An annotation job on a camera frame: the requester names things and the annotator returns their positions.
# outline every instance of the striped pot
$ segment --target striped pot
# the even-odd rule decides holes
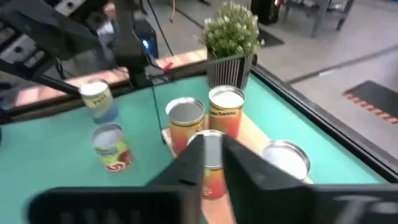
[[[244,90],[248,84],[249,72],[253,55],[216,63],[207,71],[207,84],[210,88],[219,85],[231,85]],[[207,53],[209,61],[217,60],[211,53]]]

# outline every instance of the potted plant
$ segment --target potted plant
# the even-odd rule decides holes
[[[247,7],[233,2],[224,2],[215,18],[205,20],[200,40],[207,48],[208,60],[244,56],[212,65],[207,74],[209,87],[246,87],[253,55],[264,44],[263,40],[258,41],[258,35],[257,16]]]

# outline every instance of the can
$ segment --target can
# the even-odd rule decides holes
[[[91,110],[96,124],[111,122],[118,116],[119,110],[113,102],[106,80],[89,80],[81,84],[79,92],[85,105]]]
[[[234,86],[222,85],[209,92],[209,129],[237,138],[241,127],[244,94]]]
[[[174,154],[179,155],[187,146],[188,140],[203,130],[205,120],[204,104],[192,97],[172,100],[166,106]]]
[[[287,140],[272,140],[262,151],[261,157],[298,180],[308,177],[311,163],[307,154]]]
[[[100,126],[93,133],[91,141],[107,170],[117,172],[130,166],[133,157],[123,140],[123,129],[120,125],[108,123]]]
[[[224,169],[221,158],[221,142],[224,133],[217,130],[204,130],[196,133],[203,135],[205,141],[205,176],[203,177],[203,197],[205,199],[219,199],[226,193]]]

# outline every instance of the floor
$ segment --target floor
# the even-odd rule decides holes
[[[211,17],[223,2],[209,0],[212,6],[208,7],[197,0],[175,0],[178,10],[171,24],[169,0],[150,1],[173,54],[203,48],[198,41],[200,27],[178,11],[203,25],[204,19]],[[149,13],[148,20],[157,31],[159,55],[170,56],[154,16],[147,2],[144,2],[144,8]],[[250,4],[250,0],[237,2],[247,6]],[[335,31],[336,23],[333,19],[327,19],[315,39],[310,38],[313,19],[299,11],[292,11],[286,23],[262,26],[285,44],[261,49],[258,52],[259,63],[398,158],[398,124],[389,124],[341,96],[345,90],[366,80],[374,80],[398,91],[398,2],[356,0],[341,32]],[[77,64],[85,64],[82,69],[90,71],[87,63]]]

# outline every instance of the silver can lid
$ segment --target silver can lid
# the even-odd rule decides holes
[[[181,97],[167,104],[166,114],[172,122],[188,125],[204,117],[205,105],[195,98]]]
[[[193,135],[188,144],[198,135],[203,135],[205,141],[205,167],[209,169],[220,168],[221,158],[221,138],[224,133],[217,130],[203,130]]]
[[[91,138],[95,148],[109,149],[116,146],[123,138],[123,129],[118,124],[108,123],[97,128]]]
[[[238,108],[244,103],[244,94],[235,86],[221,85],[209,91],[209,99],[221,108]]]
[[[272,140],[262,150],[261,157],[299,180],[305,179],[310,172],[307,154],[287,140]]]
[[[95,96],[104,92],[108,88],[108,82],[102,78],[94,78],[84,82],[79,87],[82,96]]]

